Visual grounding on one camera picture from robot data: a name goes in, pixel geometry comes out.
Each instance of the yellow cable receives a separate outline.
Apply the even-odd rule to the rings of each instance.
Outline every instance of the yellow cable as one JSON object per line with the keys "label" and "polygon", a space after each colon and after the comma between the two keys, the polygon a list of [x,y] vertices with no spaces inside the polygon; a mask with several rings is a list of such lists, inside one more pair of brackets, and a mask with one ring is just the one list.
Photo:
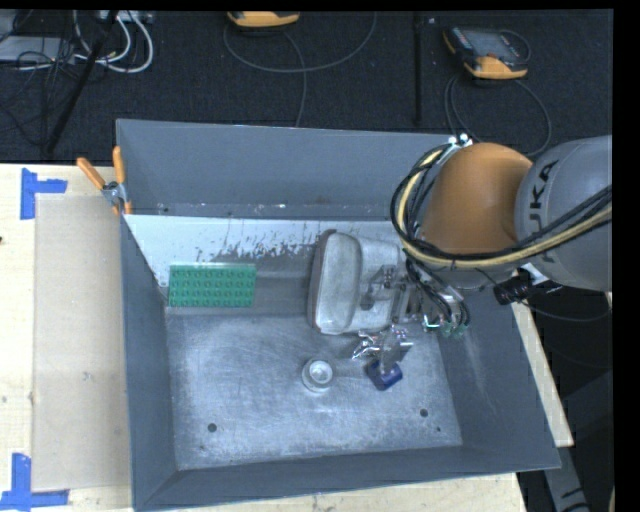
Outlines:
{"label": "yellow cable", "polygon": [[[426,158],[424,163],[429,163],[429,161],[432,159],[433,158],[431,159]],[[402,192],[402,196],[400,197],[400,201],[398,203],[398,208],[396,210],[396,221],[398,225],[401,227],[402,231],[404,232],[406,232],[404,221],[403,221],[404,209],[406,207],[407,201],[411,194],[411,190],[415,186],[415,183],[418,180],[418,178],[422,175],[422,172],[417,173],[415,176],[413,176],[409,180],[405,189]],[[448,258],[440,258],[436,256],[429,256],[429,255],[423,254],[420,251],[420,249],[418,249],[411,243],[407,242],[406,240],[402,240],[402,245],[405,247],[405,249],[411,256],[413,256],[419,261],[430,263],[432,265],[452,266],[453,264],[455,264],[456,268],[472,269],[476,267],[491,267],[495,265],[502,265],[505,263],[515,263],[516,261],[521,260],[523,258],[533,256],[534,254],[537,254],[540,252],[548,251],[549,249],[552,249],[553,247],[556,247],[557,245],[560,245],[561,243],[566,242],[567,240],[570,240],[571,238],[574,238],[579,234],[584,233],[585,231],[591,229],[593,226],[605,220],[609,215],[611,215],[611,208],[612,207],[609,206],[608,208],[595,214],[589,219],[586,219],[571,228],[568,228],[552,237],[549,237],[546,240],[543,240],[542,242],[538,242],[534,245],[525,247],[524,249],[520,249],[518,251],[514,251],[504,256],[497,256],[493,258],[481,258],[477,260],[452,260]]]}
{"label": "yellow cable", "polygon": [[[425,159],[420,162],[419,166],[423,166],[423,165],[427,165],[428,163],[431,163],[436,157],[440,156],[440,154],[442,154],[444,150],[440,150],[440,151],[436,151],[434,153],[430,153],[428,154]],[[422,172],[417,172],[415,176],[413,176],[409,182],[407,183],[407,186],[405,187],[405,192],[408,190],[409,192],[411,192],[411,190],[413,190],[414,185],[416,184],[416,181],[418,181],[418,178],[420,178],[420,176],[422,176]],[[402,197],[400,198],[400,202],[398,203],[398,211],[399,212],[404,212],[405,207],[407,206],[407,201],[409,200],[409,194],[403,193]],[[404,219],[403,219],[404,215],[401,215],[401,218],[398,219],[398,225],[400,226],[400,229],[402,229],[402,231],[406,231],[406,227],[404,225]]]}

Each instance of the blue tape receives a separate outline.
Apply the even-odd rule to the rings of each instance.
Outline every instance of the blue tape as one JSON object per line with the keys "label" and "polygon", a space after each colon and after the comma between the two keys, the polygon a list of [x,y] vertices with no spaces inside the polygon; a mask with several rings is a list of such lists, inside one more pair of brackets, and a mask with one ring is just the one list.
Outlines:
{"label": "blue tape", "polygon": [[31,492],[31,458],[21,453],[11,456],[11,490],[0,496],[0,510],[30,512],[32,507],[66,505],[69,491]]}
{"label": "blue tape", "polygon": [[20,197],[20,219],[36,216],[36,194],[63,194],[67,190],[65,180],[38,181],[38,175],[22,168],[22,195]]}

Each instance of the scratched surface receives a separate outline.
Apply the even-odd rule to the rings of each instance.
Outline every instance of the scratched surface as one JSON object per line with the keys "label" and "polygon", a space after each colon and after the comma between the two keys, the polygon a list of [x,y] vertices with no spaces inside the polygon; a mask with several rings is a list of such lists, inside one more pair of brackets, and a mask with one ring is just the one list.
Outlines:
{"label": "scratched surface", "polygon": [[255,264],[256,307],[268,306],[277,281],[295,280],[293,295],[278,312],[300,312],[316,241],[327,229],[400,244],[390,222],[339,220],[220,219],[127,215],[126,221],[158,284],[167,286],[171,265],[241,262]]}
{"label": "scratched surface", "polygon": [[[357,337],[319,334],[302,315],[169,314],[178,467],[461,444],[438,341],[413,327],[404,378],[381,392],[350,359]],[[312,357],[335,366],[321,394],[301,379]]]}

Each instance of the blue object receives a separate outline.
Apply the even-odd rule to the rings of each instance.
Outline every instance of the blue object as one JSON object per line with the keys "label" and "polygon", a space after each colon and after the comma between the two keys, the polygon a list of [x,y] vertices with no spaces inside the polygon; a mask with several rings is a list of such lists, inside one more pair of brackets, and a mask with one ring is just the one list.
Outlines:
{"label": "blue object", "polygon": [[0,510],[29,512],[31,507],[66,505],[69,491],[31,492],[31,458],[21,453],[11,456],[11,490],[0,496]]}
{"label": "blue object", "polygon": [[398,363],[394,363],[390,370],[382,372],[380,371],[380,360],[376,359],[367,366],[367,375],[377,389],[384,391],[402,379],[402,370]]}
{"label": "blue object", "polygon": [[37,173],[23,167],[20,219],[33,219],[36,216],[36,194],[63,194],[66,190],[65,180],[38,181]]}

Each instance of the black floor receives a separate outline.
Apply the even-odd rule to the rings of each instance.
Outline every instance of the black floor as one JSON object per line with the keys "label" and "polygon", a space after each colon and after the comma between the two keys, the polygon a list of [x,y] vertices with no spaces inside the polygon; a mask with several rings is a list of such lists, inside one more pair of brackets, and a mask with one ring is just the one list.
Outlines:
{"label": "black floor", "polygon": [[[89,43],[105,27],[92,14],[78,13]],[[72,33],[69,11],[21,10],[17,20],[21,35]],[[462,75],[442,39],[450,25],[522,36],[531,50],[526,87],[478,87]],[[148,48],[131,27],[132,65],[139,65]],[[147,27],[151,66],[134,74],[96,66],[72,110],[83,61],[62,59],[33,72],[2,63],[0,161],[71,164],[86,156],[110,164],[117,118],[437,133],[453,128],[532,159],[559,143],[612,132],[613,10],[303,12],[288,30],[266,37],[238,33],[222,11],[158,11]],[[123,44],[114,26],[103,51]],[[20,65],[28,65],[26,57]],[[301,73],[302,65],[315,69]],[[450,104],[445,88],[457,76]],[[602,311],[603,300],[602,294],[565,289],[534,304],[586,317]],[[610,318],[576,323],[537,314],[536,323],[561,397],[611,368]],[[613,485],[612,416],[591,428],[576,433],[572,453],[591,510],[600,511]],[[541,475],[520,477],[529,509],[552,510]]]}

